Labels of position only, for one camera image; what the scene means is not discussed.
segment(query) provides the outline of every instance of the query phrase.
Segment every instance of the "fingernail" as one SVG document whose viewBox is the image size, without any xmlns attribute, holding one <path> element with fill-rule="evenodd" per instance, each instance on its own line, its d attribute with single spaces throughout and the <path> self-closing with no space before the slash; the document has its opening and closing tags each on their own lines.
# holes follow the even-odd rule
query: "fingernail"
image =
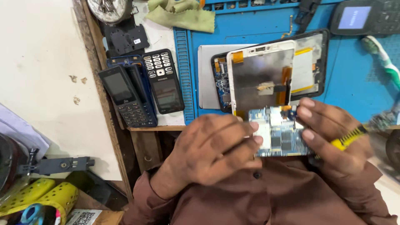
<svg viewBox="0 0 400 225">
<path fill-rule="evenodd" d="M 254 141 L 259 145 L 262 144 L 262 142 L 264 141 L 262 136 L 253 136 L 253 138 L 254 138 Z"/>
<path fill-rule="evenodd" d="M 310 130 L 305 130 L 303 131 L 303 138 L 311 141 L 312 139 L 314 139 L 314 134 Z"/>
<path fill-rule="evenodd" d="M 250 122 L 250 126 L 253 128 L 254 131 L 258 130 L 258 123 L 257 122 Z"/>
<path fill-rule="evenodd" d="M 308 110 L 306 107 L 300 107 L 299 112 L 300 115 L 303 115 L 305 117 L 310 118 L 312 116 L 312 113 L 310 110 Z"/>
<path fill-rule="evenodd" d="M 300 105 L 304 105 L 304 106 L 308 106 L 308 107 L 314 107 L 315 103 L 310 98 L 302 98 L 301 101 L 300 101 Z"/>
</svg>

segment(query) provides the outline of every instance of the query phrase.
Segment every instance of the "green toothbrush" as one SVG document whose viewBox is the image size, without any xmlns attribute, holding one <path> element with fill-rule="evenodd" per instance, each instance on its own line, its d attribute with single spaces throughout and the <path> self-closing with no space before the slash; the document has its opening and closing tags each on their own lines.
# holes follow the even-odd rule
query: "green toothbrush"
<svg viewBox="0 0 400 225">
<path fill-rule="evenodd" d="M 383 49 L 379 41 L 373 36 L 368 35 L 361 39 L 361 42 L 365 50 L 367 50 L 369 53 L 379 55 L 381 64 L 385 68 L 386 73 L 390 75 L 394 84 L 398 89 L 400 89 L 400 71 L 392 64 L 388 54 Z"/>
</svg>

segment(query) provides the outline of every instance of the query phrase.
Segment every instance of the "brown shirt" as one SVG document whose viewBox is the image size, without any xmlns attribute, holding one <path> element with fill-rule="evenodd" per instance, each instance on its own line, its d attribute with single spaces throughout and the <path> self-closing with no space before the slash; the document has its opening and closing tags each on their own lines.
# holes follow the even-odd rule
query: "brown shirt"
<svg viewBox="0 0 400 225">
<path fill-rule="evenodd" d="M 395 225 L 375 188 L 382 175 L 367 163 L 351 180 L 325 182 L 300 160 L 273 158 L 261 170 L 241 170 L 213 186 L 192 184 L 170 200 L 150 186 L 151 172 L 136 182 L 134 202 L 121 224 L 171 225 Z"/>
</svg>

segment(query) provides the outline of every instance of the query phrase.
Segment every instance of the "blue silicone mat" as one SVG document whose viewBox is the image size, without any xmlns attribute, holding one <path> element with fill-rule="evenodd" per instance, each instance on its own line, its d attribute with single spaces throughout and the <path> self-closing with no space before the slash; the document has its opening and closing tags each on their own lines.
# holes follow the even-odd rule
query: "blue silicone mat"
<svg viewBox="0 0 400 225">
<path fill-rule="evenodd" d="M 323 0 L 307 31 L 328 27 L 331 13 L 342 0 Z M 289 31 L 290 15 L 296 17 L 299 3 L 252 6 L 251 0 L 206 0 L 205 9 L 216 12 L 215 32 L 174 28 L 177 65 L 185 102 L 185 123 L 220 110 L 198 106 L 197 49 L 206 44 L 263 43 L 280 39 Z M 293 23 L 293 33 L 298 25 Z M 392 62 L 400 66 L 400 35 L 378 37 Z M 360 36 L 332 36 L 329 42 L 325 91 L 315 99 L 349 111 L 364 122 L 389 109 L 398 90 L 387 79 L 377 57 L 368 54 Z"/>
</svg>

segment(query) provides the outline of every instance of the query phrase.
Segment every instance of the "hand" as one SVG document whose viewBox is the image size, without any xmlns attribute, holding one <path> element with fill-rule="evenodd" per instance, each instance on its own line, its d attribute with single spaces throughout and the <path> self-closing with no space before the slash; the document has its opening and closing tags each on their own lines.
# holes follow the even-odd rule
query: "hand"
<svg viewBox="0 0 400 225">
<path fill-rule="evenodd" d="M 261 168 L 254 153 L 261 146 L 254 122 L 244 123 L 233 115 L 203 115 L 178 137 L 174 150 L 151 178 L 153 190 L 171 198 L 190 183 L 212 185 L 243 168 Z"/>
<path fill-rule="evenodd" d="M 297 113 L 310 128 L 303 131 L 303 139 L 324 161 L 320 170 L 328 178 L 340 179 L 357 175 L 373 155 L 368 135 L 354 141 L 345 151 L 330 142 L 348 134 L 361 123 L 347 111 L 310 98 L 302 98 Z"/>
</svg>

